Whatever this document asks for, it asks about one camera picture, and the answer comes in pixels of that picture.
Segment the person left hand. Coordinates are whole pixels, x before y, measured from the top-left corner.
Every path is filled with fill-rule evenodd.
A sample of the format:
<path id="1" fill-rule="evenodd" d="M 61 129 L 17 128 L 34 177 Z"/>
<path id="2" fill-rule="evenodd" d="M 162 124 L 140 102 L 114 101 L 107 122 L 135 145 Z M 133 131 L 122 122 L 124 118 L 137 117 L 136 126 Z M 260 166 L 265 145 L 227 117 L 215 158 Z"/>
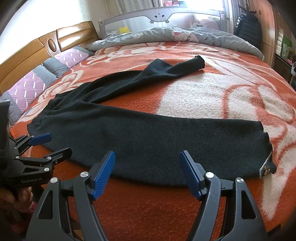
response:
<path id="1" fill-rule="evenodd" d="M 17 210 L 27 213 L 32 209 L 33 202 L 32 187 L 22 188 L 14 196 L 10 191 L 1 188 L 1 209 Z"/>

